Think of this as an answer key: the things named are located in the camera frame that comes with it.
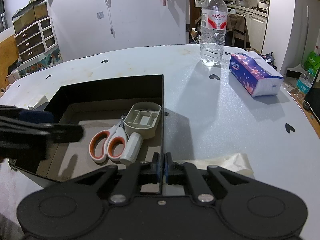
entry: purple tissue package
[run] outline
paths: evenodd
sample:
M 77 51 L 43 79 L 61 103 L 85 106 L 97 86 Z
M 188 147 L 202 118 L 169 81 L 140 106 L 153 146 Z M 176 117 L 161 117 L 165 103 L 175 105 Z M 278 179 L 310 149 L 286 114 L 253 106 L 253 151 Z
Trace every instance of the purple tissue package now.
M 252 97 L 278 94 L 283 76 L 257 53 L 232 54 L 229 69 Z

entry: white and orange scissors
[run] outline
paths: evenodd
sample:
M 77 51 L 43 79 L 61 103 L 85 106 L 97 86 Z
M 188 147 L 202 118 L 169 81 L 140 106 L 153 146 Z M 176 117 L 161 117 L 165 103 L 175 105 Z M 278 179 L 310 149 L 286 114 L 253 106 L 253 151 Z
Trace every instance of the white and orange scissors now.
M 110 160 L 113 162 L 118 162 L 120 160 L 120 157 L 122 155 L 122 152 L 124 151 L 124 148 L 128 142 L 127 134 L 124 131 L 124 121 L 125 115 L 123 114 L 121 116 L 121 120 L 117 125 L 114 125 L 108 130 L 103 130 L 101 132 L 98 132 L 90 141 L 89 143 L 89 155 L 91 159 L 96 163 L 103 163 L 107 156 Z M 102 154 L 101 156 L 97 157 L 95 155 L 95 146 L 97 145 L 97 142 L 101 138 L 106 138 L 103 146 L 102 146 Z M 123 150 L 120 154 L 115 155 L 114 154 L 114 147 L 116 144 L 121 143 L 123 144 Z

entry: plastic water bottle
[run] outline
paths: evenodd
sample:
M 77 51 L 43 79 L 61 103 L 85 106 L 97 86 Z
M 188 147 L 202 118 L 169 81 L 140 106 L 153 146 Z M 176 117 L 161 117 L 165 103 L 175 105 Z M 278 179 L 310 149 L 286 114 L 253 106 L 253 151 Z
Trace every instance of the plastic water bottle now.
M 296 96 L 299 103 L 303 103 L 306 94 L 312 87 L 313 80 L 315 79 L 315 73 L 312 68 L 310 68 L 306 73 L 301 74 L 297 81 L 297 88 L 294 90 L 294 95 Z
M 226 39 L 228 8 L 223 0 L 204 0 L 201 17 L 201 60 L 219 65 Z

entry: white plastic tool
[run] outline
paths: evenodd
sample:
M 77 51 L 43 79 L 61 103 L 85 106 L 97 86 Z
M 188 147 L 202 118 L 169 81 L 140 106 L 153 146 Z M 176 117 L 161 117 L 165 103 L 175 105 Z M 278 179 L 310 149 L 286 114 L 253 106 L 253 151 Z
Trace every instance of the white plastic tool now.
M 139 102 L 131 107 L 124 119 L 125 131 L 130 137 L 120 156 L 122 164 L 129 166 L 136 161 L 143 140 L 155 136 L 160 116 L 161 106 L 156 103 Z
M 103 163 L 107 156 L 109 157 L 110 160 L 113 162 L 118 162 L 121 155 L 123 154 L 123 151 L 115 155 L 114 154 L 114 147 L 118 144 L 121 143 L 123 144 L 123 147 L 125 149 L 126 144 L 128 142 L 127 139 L 127 134 L 125 133 L 123 129 L 124 125 L 124 118 L 125 115 L 121 116 L 121 121 L 117 124 L 111 127 L 108 130 L 103 130 L 101 132 L 98 132 L 90 141 L 89 143 L 89 155 L 91 159 L 96 162 L 96 163 Z M 105 141 L 103 142 L 102 146 L 102 154 L 101 156 L 97 157 L 94 153 L 94 147 L 96 146 L 97 142 L 101 138 L 106 138 Z

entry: glass terrarium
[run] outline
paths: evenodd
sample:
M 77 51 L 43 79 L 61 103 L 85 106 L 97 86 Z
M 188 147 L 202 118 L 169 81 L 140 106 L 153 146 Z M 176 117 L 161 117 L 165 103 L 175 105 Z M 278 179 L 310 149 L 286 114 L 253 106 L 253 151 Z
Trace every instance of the glass terrarium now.
M 34 22 L 47 17 L 48 10 L 46 1 L 35 0 L 12 17 L 14 31 L 18 34 Z

